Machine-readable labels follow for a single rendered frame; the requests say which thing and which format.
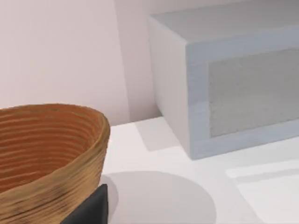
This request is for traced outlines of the grey cabinet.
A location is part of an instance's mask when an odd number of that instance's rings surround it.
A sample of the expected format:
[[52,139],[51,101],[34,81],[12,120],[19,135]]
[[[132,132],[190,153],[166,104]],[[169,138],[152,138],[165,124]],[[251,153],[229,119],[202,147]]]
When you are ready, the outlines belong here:
[[299,136],[299,0],[154,14],[156,104],[190,159]]

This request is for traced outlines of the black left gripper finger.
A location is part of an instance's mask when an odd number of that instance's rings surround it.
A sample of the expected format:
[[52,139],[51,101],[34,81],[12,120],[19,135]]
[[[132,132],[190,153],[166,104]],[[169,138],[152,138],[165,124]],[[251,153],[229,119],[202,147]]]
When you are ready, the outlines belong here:
[[100,185],[60,224],[108,224],[107,185]]

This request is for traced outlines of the woven brown basket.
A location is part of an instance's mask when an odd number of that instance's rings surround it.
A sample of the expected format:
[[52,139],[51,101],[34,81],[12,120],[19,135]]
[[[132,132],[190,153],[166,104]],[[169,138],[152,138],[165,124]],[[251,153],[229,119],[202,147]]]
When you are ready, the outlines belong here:
[[109,138],[90,107],[0,109],[0,224],[62,224],[97,189]]

